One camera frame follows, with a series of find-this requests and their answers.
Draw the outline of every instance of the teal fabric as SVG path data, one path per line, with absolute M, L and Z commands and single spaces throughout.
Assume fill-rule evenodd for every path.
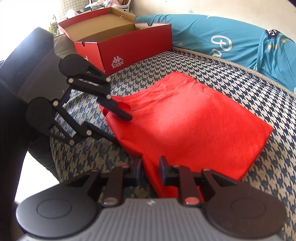
M 296 44 L 275 29 L 265 30 L 254 69 L 296 93 Z
M 174 46 L 254 69 L 296 93 L 296 44 L 276 30 L 196 14 L 140 16 L 136 23 L 171 23 Z
M 137 23 L 171 23 L 173 45 L 220 57 L 253 69 L 265 29 L 228 19 L 196 14 L 149 15 Z

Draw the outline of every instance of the red cardboard box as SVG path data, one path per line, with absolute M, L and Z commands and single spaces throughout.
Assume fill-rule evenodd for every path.
M 172 49 L 169 23 L 135 23 L 135 15 L 115 8 L 87 12 L 59 23 L 79 55 L 107 75 Z

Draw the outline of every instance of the houndstooth fabric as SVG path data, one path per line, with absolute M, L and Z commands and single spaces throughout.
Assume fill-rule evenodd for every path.
M 285 240 L 296 240 L 296 99 L 241 68 L 177 50 L 143 60 L 112 75 L 112 94 L 130 95 L 150 87 L 173 71 L 190 75 L 222 92 L 274 127 L 243 181 L 276 196 L 286 205 L 288 218 L 280 236 Z M 89 121 L 110 132 L 92 95 L 73 91 L 65 108 L 80 124 Z M 63 120 L 58 118 L 58 121 L 71 132 Z M 105 139 L 88 138 L 73 147 L 54 139 L 51 144 L 61 181 L 91 168 L 106 172 L 131 162 L 121 147 Z M 127 189 L 125 195 L 151 197 L 155 192 L 143 178 L 140 187 Z

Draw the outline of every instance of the red cloth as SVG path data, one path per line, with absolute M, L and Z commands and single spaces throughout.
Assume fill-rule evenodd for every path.
M 177 197 L 164 187 L 161 155 L 170 165 L 191 171 L 211 168 L 241 179 L 264 147 L 273 128 L 222 93 L 190 76 L 173 72 L 146 90 L 113 96 L 133 116 L 122 121 L 104 110 L 106 121 L 131 155 L 142 155 L 146 175 L 159 197 Z

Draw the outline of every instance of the box lid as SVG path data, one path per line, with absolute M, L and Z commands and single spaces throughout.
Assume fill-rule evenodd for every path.
M 66 34 L 73 42 L 76 41 L 103 41 L 104 35 L 112 37 L 110 30 L 115 28 L 124 28 L 129 31 L 134 26 L 136 16 L 134 14 L 118 10 L 116 8 L 103 8 L 87 12 L 66 19 L 59 23 L 62 32 Z

